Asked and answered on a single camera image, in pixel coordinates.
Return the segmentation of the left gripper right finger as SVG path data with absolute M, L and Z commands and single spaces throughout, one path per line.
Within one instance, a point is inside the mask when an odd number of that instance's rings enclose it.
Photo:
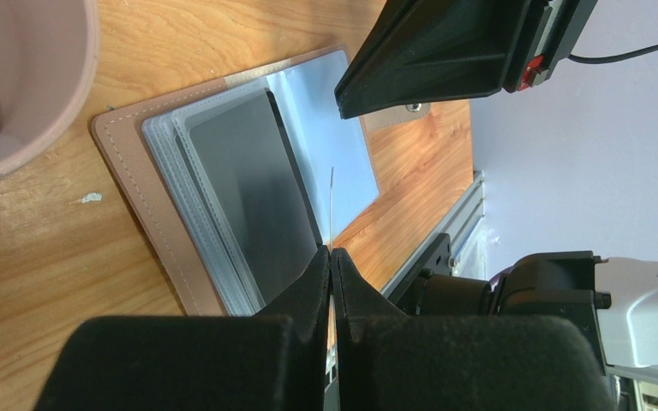
M 343 410 L 613 410 L 589 343 L 551 316 L 409 316 L 331 253 Z

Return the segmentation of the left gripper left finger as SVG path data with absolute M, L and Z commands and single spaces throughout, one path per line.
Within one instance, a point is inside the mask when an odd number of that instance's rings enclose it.
M 38 410 L 320 410 L 330 254 L 250 317 L 110 316 L 69 337 Z

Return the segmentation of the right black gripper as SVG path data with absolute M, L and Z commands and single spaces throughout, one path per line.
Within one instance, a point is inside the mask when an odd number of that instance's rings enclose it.
M 571 55 L 596 5 L 388 1 L 335 87 L 340 116 L 539 86 Z

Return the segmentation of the pink leather card holder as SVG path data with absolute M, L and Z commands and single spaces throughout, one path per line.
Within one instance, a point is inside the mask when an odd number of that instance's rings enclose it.
M 266 89 L 274 94 L 308 202 L 328 244 L 379 195 L 366 134 L 425 117 L 408 104 L 344 120 L 333 89 L 348 67 L 330 46 L 105 112 L 92 132 L 190 315 L 250 316 L 267 303 L 199 168 L 187 120 Z

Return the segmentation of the black credit card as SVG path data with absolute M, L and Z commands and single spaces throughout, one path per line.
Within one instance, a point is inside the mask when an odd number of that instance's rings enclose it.
M 301 276 L 320 244 L 274 94 L 251 92 L 186 125 L 199 168 L 270 303 Z

